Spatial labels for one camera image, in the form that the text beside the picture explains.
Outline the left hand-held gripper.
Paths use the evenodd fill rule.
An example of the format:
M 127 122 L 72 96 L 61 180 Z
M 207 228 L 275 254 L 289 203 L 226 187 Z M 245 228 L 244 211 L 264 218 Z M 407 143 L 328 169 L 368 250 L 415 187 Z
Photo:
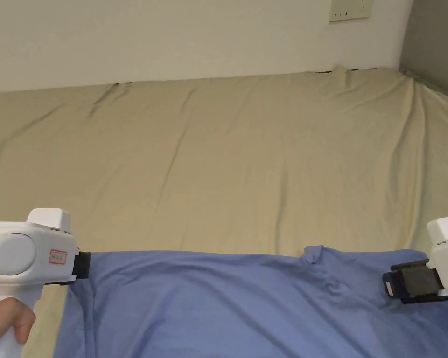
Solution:
M 87 279 L 90 260 L 61 208 L 36 208 L 24 222 L 0 221 L 0 303 L 14 301 L 33 312 L 46 285 Z

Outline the person's left hand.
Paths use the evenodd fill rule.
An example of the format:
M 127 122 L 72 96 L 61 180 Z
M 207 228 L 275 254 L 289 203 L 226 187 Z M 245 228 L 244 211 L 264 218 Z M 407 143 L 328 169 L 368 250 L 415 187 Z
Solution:
M 9 297 L 0 301 L 0 339 L 13 330 L 17 342 L 24 345 L 35 320 L 34 312 L 19 300 Z

